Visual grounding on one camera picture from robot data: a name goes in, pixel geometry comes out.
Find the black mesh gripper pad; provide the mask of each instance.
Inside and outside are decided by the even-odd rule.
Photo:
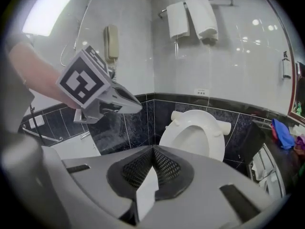
[[[158,176],[156,201],[177,197],[194,177],[194,169],[189,162],[153,145],[112,164],[107,171],[107,180],[118,196],[135,201],[136,191],[151,167]]]

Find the white bathtub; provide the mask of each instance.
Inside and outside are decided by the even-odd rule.
[[[100,156],[101,154],[95,146],[92,137],[88,136],[81,140],[82,135],[78,135],[58,143],[52,146],[52,148],[56,150],[61,159]]]

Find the beige telephone handset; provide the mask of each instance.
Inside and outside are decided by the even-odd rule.
[[[105,59],[108,63],[114,63],[119,58],[118,28],[109,25],[104,29]]]

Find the light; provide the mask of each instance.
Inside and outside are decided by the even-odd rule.
[[[258,22],[258,20],[254,20],[254,21],[252,21],[252,24],[253,24],[253,25],[258,25],[259,22]]]
[[[32,7],[22,32],[49,36],[55,22],[70,0],[37,0]]]

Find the toilet lid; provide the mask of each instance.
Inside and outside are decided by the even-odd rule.
[[[216,119],[206,111],[190,110],[166,128],[161,146],[177,148],[220,161],[224,159],[224,135]]]

